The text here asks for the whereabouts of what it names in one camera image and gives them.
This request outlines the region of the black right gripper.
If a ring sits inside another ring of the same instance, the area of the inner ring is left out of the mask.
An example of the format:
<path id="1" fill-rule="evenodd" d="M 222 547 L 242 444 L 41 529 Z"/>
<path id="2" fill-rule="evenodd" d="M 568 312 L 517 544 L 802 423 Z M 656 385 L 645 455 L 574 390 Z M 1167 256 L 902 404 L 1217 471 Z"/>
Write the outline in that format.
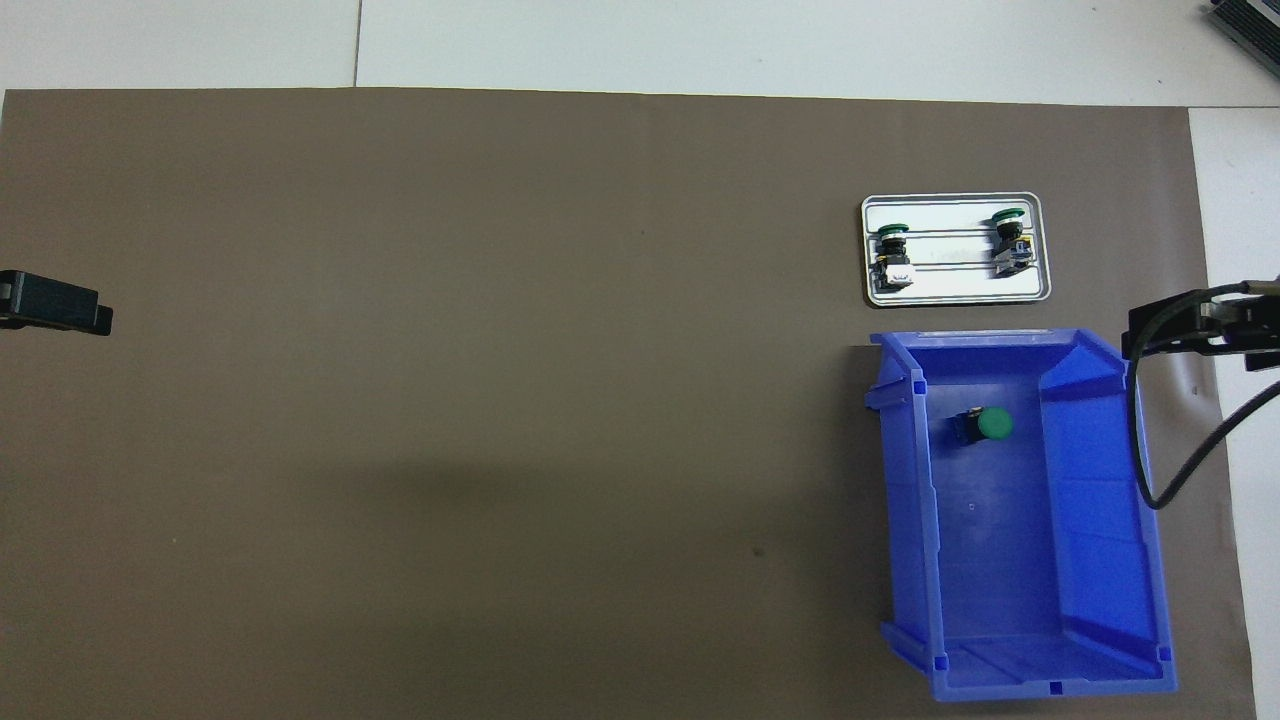
<path id="1" fill-rule="evenodd" d="M 1199 352 L 1242 355 L 1248 372 L 1279 366 L 1279 281 L 1244 281 L 1242 299 L 1193 290 L 1126 313 L 1123 356 Z"/>

